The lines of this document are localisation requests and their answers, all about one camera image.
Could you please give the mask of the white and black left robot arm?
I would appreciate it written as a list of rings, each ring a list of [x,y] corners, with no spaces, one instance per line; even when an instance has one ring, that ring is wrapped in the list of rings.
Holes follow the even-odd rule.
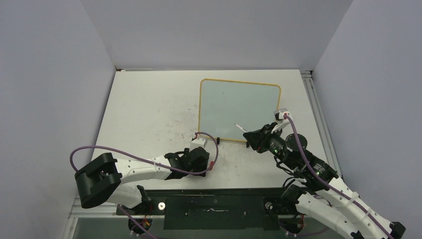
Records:
[[[209,157],[201,146],[146,161],[116,159],[110,152],[103,153],[75,173],[82,208],[94,208],[108,202],[143,214],[149,200],[144,188],[133,186],[133,182],[181,179],[187,175],[204,177]]]

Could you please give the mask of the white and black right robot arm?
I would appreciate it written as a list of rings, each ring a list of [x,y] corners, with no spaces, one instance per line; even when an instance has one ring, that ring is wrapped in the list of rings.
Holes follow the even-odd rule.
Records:
[[[270,152],[276,162],[290,169],[302,187],[290,185],[282,195],[285,212],[305,214],[336,231],[345,239],[401,239],[406,228],[369,207],[325,161],[307,150],[307,139],[297,133],[281,137],[280,123],[266,124],[243,137],[258,153]]]

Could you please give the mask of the yellow-framed whiteboard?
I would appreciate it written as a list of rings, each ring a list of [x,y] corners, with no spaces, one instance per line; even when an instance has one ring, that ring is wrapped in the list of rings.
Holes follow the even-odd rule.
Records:
[[[246,131],[274,122],[281,87],[276,84],[203,79],[198,130],[221,140],[245,142]]]

